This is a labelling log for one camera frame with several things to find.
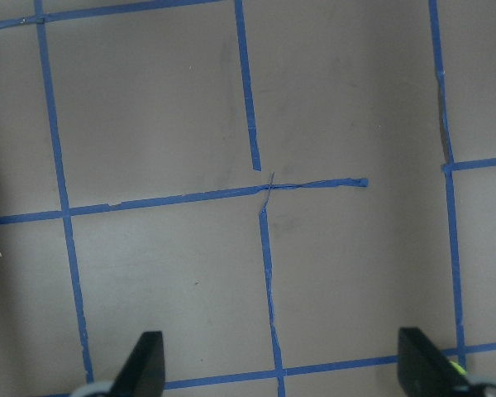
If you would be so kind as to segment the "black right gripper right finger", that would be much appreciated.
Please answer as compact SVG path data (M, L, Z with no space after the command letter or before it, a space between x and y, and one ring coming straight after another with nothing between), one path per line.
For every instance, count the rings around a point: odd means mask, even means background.
M398 330L397 378L406 396L467 396L470 383L420 328Z

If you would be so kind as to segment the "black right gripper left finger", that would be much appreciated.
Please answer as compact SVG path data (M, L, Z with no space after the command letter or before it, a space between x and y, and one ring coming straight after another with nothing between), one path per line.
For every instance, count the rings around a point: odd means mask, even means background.
M161 331L143 332L112 385L112 396L161 396L165 351Z

